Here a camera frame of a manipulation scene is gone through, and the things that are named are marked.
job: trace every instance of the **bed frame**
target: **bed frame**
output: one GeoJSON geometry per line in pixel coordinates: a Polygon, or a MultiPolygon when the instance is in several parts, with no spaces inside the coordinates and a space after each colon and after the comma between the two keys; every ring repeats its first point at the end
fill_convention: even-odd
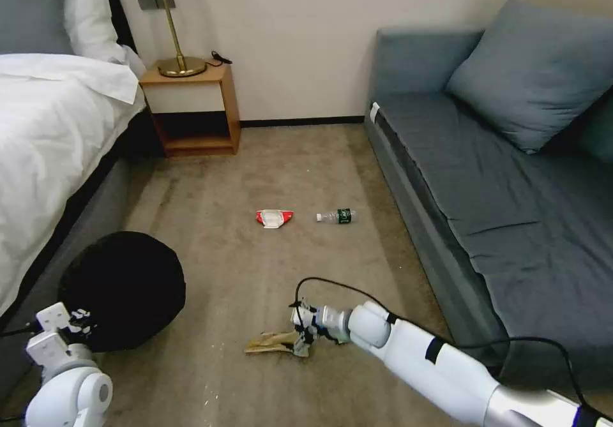
{"type": "MultiPolygon", "coordinates": [[[[119,0],[109,0],[120,44],[136,46],[119,0]]],[[[85,184],[68,200],[56,229],[26,273],[17,300],[0,317],[0,331],[18,329],[34,314],[57,301],[57,284],[68,264],[88,245],[120,230],[125,218],[130,184],[128,160],[159,155],[148,108],[137,114],[85,184]]],[[[0,401],[5,399],[31,367],[25,353],[28,335],[0,340],[0,401]]]]}

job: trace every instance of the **black wire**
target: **black wire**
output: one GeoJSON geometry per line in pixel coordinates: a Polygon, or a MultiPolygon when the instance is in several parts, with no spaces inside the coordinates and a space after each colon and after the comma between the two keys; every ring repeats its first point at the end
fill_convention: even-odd
{"type": "Polygon", "coordinates": [[[302,287],[303,283],[306,283],[308,281],[311,280],[317,280],[320,282],[324,282],[324,283],[331,283],[332,285],[336,285],[338,287],[343,287],[343,288],[347,288],[348,290],[352,290],[355,291],[357,293],[363,294],[364,296],[366,296],[367,298],[373,300],[375,303],[377,303],[379,306],[381,306],[382,308],[384,308],[385,310],[389,310],[387,309],[387,307],[385,307],[377,298],[375,298],[373,295],[366,293],[363,290],[360,290],[359,288],[356,287],[352,287],[351,285],[346,285],[344,283],[341,282],[337,282],[334,280],[330,280],[330,279],[325,279],[323,277],[305,277],[303,278],[301,281],[298,282],[298,284],[296,285],[296,290],[294,291],[294,307],[296,308],[296,314],[298,315],[298,321],[300,322],[300,326],[302,328],[305,327],[304,323],[302,323],[302,317],[300,317],[300,310],[298,308],[298,294],[300,292],[300,287],[302,287]]]}
{"type": "Polygon", "coordinates": [[[575,370],[573,369],[573,362],[570,358],[570,355],[566,347],[564,347],[558,341],[551,340],[548,338],[539,338],[537,336],[510,336],[509,338],[504,338],[504,339],[496,340],[496,341],[490,341],[485,344],[476,344],[476,345],[455,345],[454,344],[454,346],[457,347],[458,349],[477,349],[477,348],[489,347],[489,346],[496,345],[496,344],[509,344],[511,342],[516,342],[516,341],[539,342],[543,344],[552,345],[553,347],[558,349],[560,353],[562,353],[562,356],[564,357],[564,361],[566,362],[566,369],[568,370],[568,375],[570,376],[570,382],[573,385],[573,389],[575,391],[575,394],[577,395],[577,398],[579,399],[580,404],[589,406],[588,402],[585,399],[585,396],[583,395],[581,387],[579,387],[579,382],[577,381],[577,376],[575,374],[575,370]]]}
{"type": "Polygon", "coordinates": [[[9,336],[15,336],[16,334],[31,333],[31,331],[32,331],[32,327],[30,326],[27,326],[25,328],[18,329],[18,330],[7,331],[5,333],[0,333],[0,339],[8,338],[9,336]]]}
{"type": "Polygon", "coordinates": [[[23,414],[21,416],[0,417],[0,423],[8,423],[8,422],[21,421],[24,418],[25,418],[25,416],[23,414]]]}
{"type": "MultiPolygon", "coordinates": [[[[298,310],[298,296],[299,296],[299,291],[300,291],[300,287],[302,286],[302,284],[311,281],[311,280],[317,280],[317,281],[321,281],[324,283],[331,283],[332,285],[337,285],[338,287],[343,287],[343,288],[347,288],[348,290],[352,290],[355,291],[357,293],[363,294],[364,296],[366,296],[367,298],[373,300],[375,303],[377,303],[379,306],[381,306],[382,308],[384,308],[386,311],[390,312],[390,309],[385,307],[385,305],[383,305],[382,302],[380,302],[377,298],[375,298],[373,295],[366,293],[365,291],[360,290],[359,288],[356,287],[352,287],[351,285],[347,285],[345,283],[342,282],[337,282],[334,280],[329,280],[329,279],[325,279],[322,277],[306,277],[303,278],[300,282],[298,282],[298,284],[296,285],[296,291],[294,293],[294,307],[296,308],[296,313],[298,314],[298,320],[300,321],[300,326],[302,328],[304,328],[304,324],[302,323],[302,317],[300,317],[300,311],[298,310]]],[[[400,315],[396,315],[394,314],[396,317],[398,317],[400,320],[404,320],[406,322],[412,323],[408,318],[402,317],[400,315]]],[[[562,344],[560,344],[558,341],[555,340],[551,340],[548,338],[539,338],[539,337],[535,337],[535,336],[512,336],[509,338],[505,338],[505,339],[501,339],[501,340],[496,340],[496,341],[490,341],[487,343],[483,343],[483,344],[474,344],[474,345],[455,345],[452,344],[454,347],[458,348],[458,349],[477,349],[477,348],[485,348],[485,347],[490,347],[493,345],[497,345],[497,344],[509,344],[511,342],[514,341],[526,341],[526,342],[540,342],[540,343],[544,343],[544,344],[549,344],[552,345],[553,347],[555,347],[556,349],[558,349],[560,351],[560,353],[562,353],[562,356],[564,357],[564,360],[566,362],[566,369],[568,370],[568,374],[570,376],[570,380],[571,383],[573,385],[573,390],[575,391],[575,394],[577,395],[577,398],[579,399],[579,402],[582,406],[586,406],[586,407],[591,407],[590,404],[586,401],[585,396],[583,395],[583,391],[581,390],[581,387],[579,386],[579,382],[577,381],[577,375],[575,374],[575,370],[573,369],[573,362],[570,358],[570,355],[566,349],[566,347],[564,347],[562,344]]]]}

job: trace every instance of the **wooden nightstand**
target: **wooden nightstand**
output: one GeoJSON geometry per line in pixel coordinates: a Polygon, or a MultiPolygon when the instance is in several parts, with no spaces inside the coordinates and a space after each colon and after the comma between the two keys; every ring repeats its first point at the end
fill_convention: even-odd
{"type": "Polygon", "coordinates": [[[185,78],[161,76],[153,66],[140,85],[167,157],[237,153],[241,126],[230,65],[185,78]]]}

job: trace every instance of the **sofa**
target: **sofa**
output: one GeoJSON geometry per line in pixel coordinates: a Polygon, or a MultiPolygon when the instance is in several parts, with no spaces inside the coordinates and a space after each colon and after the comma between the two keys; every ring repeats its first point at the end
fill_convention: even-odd
{"type": "MultiPolygon", "coordinates": [[[[526,154],[447,93],[482,34],[379,30],[367,135],[453,340],[557,340],[583,387],[610,387],[613,168],[563,141],[526,154]]],[[[550,345],[469,353],[507,384],[569,387],[550,345]]]]}

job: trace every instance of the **floor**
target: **floor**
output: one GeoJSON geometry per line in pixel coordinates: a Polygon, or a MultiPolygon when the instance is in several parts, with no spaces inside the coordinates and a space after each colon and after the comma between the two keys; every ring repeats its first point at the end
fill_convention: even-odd
{"type": "MultiPolygon", "coordinates": [[[[260,332],[291,330],[295,285],[312,275],[448,334],[361,125],[245,129],[237,156],[139,170],[127,228],[177,252],[187,301],[156,338],[105,356],[109,426],[459,425],[352,345],[320,341],[308,359],[243,353],[260,332]],[[339,207],[358,220],[315,222],[339,207]],[[295,215],[265,230],[255,220],[264,208],[295,215]]],[[[303,294],[339,308],[363,301],[326,285],[303,294]]]]}

